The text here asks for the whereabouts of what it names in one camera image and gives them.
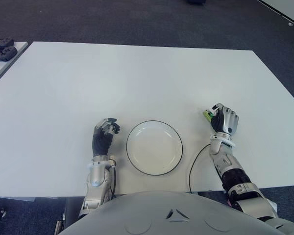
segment dark floor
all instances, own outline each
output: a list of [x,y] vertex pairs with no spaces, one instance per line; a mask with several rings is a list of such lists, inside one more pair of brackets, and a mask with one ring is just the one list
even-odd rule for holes
[[[257,0],[0,0],[0,38],[253,50],[294,97],[294,26]],[[263,190],[294,221],[294,187]],[[221,196],[222,193],[209,193]],[[0,234],[52,235],[64,200],[0,199]]]

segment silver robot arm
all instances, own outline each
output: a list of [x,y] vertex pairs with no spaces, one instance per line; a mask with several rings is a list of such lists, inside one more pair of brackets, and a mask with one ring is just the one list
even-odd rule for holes
[[87,194],[85,196],[79,217],[87,215],[112,199],[114,189],[111,189],[112,175],[116,162],[108,157],[108,150],[112,143],[113,135],[117,134],[120,127],[115,123],[115,118],[105,118],[100,121],[93,135],[93,159],[88,168],[90,173],[87,177]]
[[235,144],[232,142],[232,136],[236,132],[239,117],[220,103],[213,109],[215,112],[211,125],[216,133],[210,138],[209,153],[231,206],[263,221],[278,218],[271,204],[233,156],[232,147]]

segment black object on floor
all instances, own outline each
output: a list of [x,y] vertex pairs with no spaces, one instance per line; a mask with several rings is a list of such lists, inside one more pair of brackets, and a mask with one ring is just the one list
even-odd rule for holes
[[189,3],[203,4],[206,0],[187,0]]

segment black cable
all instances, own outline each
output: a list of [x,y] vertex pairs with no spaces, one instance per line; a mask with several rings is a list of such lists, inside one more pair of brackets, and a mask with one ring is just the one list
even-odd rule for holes
[[194,164],[195,164],[195,162],[196,162],[198,156],[201,154],[201,152],[202,152],[206,147],[208,147],[209,145],[210,145],[210,144],[207,144],[205,147],[203,147],[203,148],[199,151],[199,153],[197,154],[195,160],[193,161],[193,164],[192,164],[192,167],[191,167],[191,170],[190,170],[190,174],[189,174],[189,176],[188,176],[188,186],[189,186],[189,188],[190,188],[190,193],[193,193],[193,192],[192,192],[192,189],[191,189],[191,173],[192,173],[193,166],[194,166]]
[[117,182],[117,174],[116,174],[116,168],[115,167],[113,168],[113,174],[114,174],[113,190],[111,189],[111,186],[110,186],[110,190],[111,190],[111,193],[112,193],[111,200],[113,198],[116,198],[116,196],[114,195],[114,193],[116,191],[116,182]]

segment small green item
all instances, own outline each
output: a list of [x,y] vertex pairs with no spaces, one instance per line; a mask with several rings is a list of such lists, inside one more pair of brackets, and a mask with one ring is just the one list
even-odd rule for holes
[[211,122],[213,113],[210,110],[206,109],[204,112],[202,112],[202,114],[205,116],[208,122]]

